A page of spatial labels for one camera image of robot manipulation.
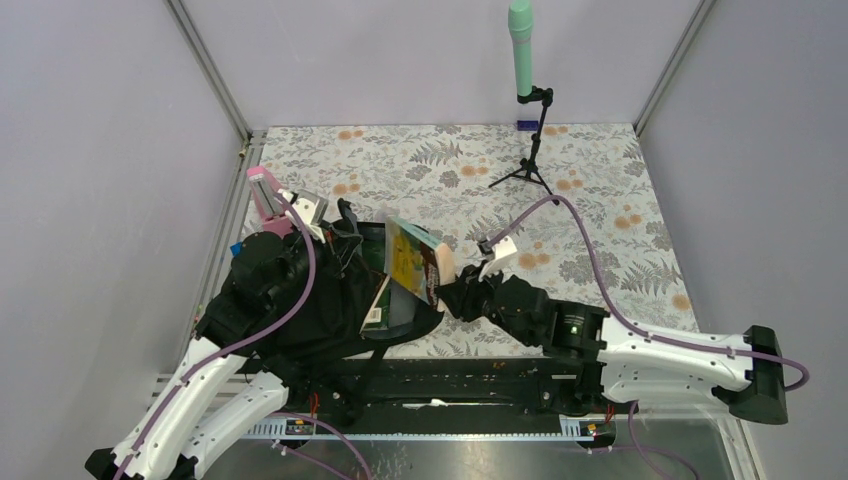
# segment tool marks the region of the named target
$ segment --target floral pattern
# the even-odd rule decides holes
[[[542,197],[510,179],[530,153],[530,133],[512,125],[275,127],[261,164],[283,185],[353,203],[362,220],[396,211],[444,239],[458,266],[480,260],[476,240],[497,232]],[[618,307],[648,323],[696,331],[697,324],[630,125],[549,125],[537,157],[555,192],[584,218]],[[243,234],[261,225],[251,204]],[[512,234],[519,256],[506,269],[551,298],[603,306],[580,232],[565,208],[543,206]],[[450,315],[430,335],[389,357],[539,355],[486,319]]]

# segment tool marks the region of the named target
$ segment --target table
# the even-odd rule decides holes
[[[475,240],[506,226],[545,192],[507,180],[530,153],[530,133],[513,125],[274,127],[260,164],[283,185],[353,202],[360,220],[396,209],[444,239],[458,266],[480,260]],[[545,127],[537,163],[554,192],[578,208],[610,294],[630,318],[697,331],[689,296],[633,128],[629,124]],[[251,204],[242,236],[261,228]],[[563,207],[543,206],[513,234],[519,249],[505,269],[551,298],[603,306],[580,233]],[[421,339],[387,358],[537,356],[486,319],[446,315]]]

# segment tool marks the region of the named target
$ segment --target tripod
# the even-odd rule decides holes
[[[530,137],[533,139],[533,146],[530,148],[530,158],[522,158],[520,162],[521,167],[518,170],[508,173],[505,177],[495,181],[495,183],[489,185],[489,188],[494,187],[508,178],[517,178],[519,180],[524,180],[525,182],[541,185],[545,187],[545,190],[548,191],[549,195],[553,195],[554,192],[551,191],[548,184],[545,183],[545,179],[543,179],[542,175],[539,174],[539,167],[536,165],[536,154],[539,152],[539,145],[542,143],[542,129],[545,127],[545,114],[548,113],[548,107],[554,103],[554,90],[552,88],[542,89],[534,86],[529,95],[518,96],[518,103],[526,104],[530,102],[542,102],[542,116],[539,118],[539,128],[536,130],[536,133]],[[554,204],[558,205],[559,201],[554,200]]]

